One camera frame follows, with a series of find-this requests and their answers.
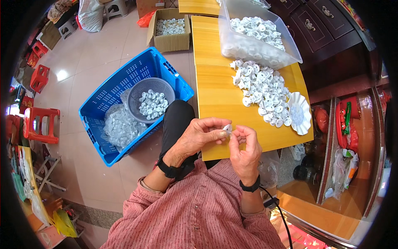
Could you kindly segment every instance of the blue plastic crate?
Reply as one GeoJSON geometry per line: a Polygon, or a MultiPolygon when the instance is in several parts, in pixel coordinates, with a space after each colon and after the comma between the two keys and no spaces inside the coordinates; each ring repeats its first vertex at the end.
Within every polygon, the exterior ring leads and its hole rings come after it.
{"type": "Polygon", "coordinates": [[[176,93],[176,99],[188,101],[193,96],[192,88],[154,47],[143,51],[114,72],[79,108],[79,116],[98,154],[110,167],[130,154],[145,139],[162,126],[163,116],[132,141],[122,152],[101,138],[105,126],[104,116],[114,104],[122,103],[120,94],[144,78],[158,77],[167,81],[176,93]]]}

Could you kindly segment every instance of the gray plastic basket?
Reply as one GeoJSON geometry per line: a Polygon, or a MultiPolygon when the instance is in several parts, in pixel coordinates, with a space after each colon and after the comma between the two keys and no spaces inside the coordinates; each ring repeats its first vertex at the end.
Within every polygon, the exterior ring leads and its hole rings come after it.
{"type": "Polygon", "coordinates": [[[137,121],[145,124],[153,124],[156,120],[162,117],[160,116],[158,118],[148,120],[146,119],[146,116],[140,113],[139,107],[141,106],[141,102],[139,102],[138,99],[141,98],[142,92],[148,92],[149,89],[152,89],[154,92],[164,93],[169,105],[176,99],[176,94],[172,86],[161,78],[145,78],[137,82],[130,90],[128,108],[131,115],[137,121]]]}

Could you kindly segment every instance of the dark wooden cabinet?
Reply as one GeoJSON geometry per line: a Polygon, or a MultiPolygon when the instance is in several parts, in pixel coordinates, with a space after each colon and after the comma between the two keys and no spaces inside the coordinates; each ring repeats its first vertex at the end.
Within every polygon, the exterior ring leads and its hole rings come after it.
{"type": "Polygon", "coordinates": [[[271,5],[272,12],[282,19],[289,16],[300,6],[300,3],[303,3],[301,0],[267,0],[267,2],[271,5]]]}
{"type": "Polygon", "coordinates": [[[359,75],[377,77],[377,52],[337,0],[267,0],[270,11],[288,26],[303,63],[307,90],[313,91],[359,75]]]}
{"type": "Polygon", "coordinates": [[[354,30],[345,16],[329,0],[311,0],[307,4],[322,20],[334,39],[354,30]]]}
{"type": "Polygon", "coordinates": [[[319,17],[304,5],[291,15],[313,52],[331,43],[334,39],[319,17]]]}

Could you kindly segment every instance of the wavy-edged white dish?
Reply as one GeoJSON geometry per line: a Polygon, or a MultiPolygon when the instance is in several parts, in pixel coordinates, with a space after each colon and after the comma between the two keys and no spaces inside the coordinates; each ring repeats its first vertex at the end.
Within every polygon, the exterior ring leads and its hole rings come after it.
{"type": "Polygon", "coordinates": [[[292,119],[293,130],[299,135],[307,134],[311,127],[311,111],[305,97],[300,92],[292,92],[287,106],[289,107],[289,117],[292,119]]]}

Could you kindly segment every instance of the black wrist strap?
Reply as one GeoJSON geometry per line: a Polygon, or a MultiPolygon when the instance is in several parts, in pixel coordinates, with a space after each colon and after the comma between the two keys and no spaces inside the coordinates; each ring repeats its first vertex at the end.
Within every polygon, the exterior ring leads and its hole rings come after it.
{"type": "Polygon", "coordinates": [[[243,185],[242,181],[239,180],[239,185],[242,188],[243,191],[247,191],[247,192],[254,192],[256,191],[259,187],[260,187],[260,175],[258,175],[256,182],[252,185],[252,186],[245,186],[243,185]]]}
{"type": "Polygon", "coordinates": [[[167,178],[176,178],[181,173],[181,167],[168,166],[163,162],[163,158],[159,158],[156,165],[164,172],[167,178]]]}

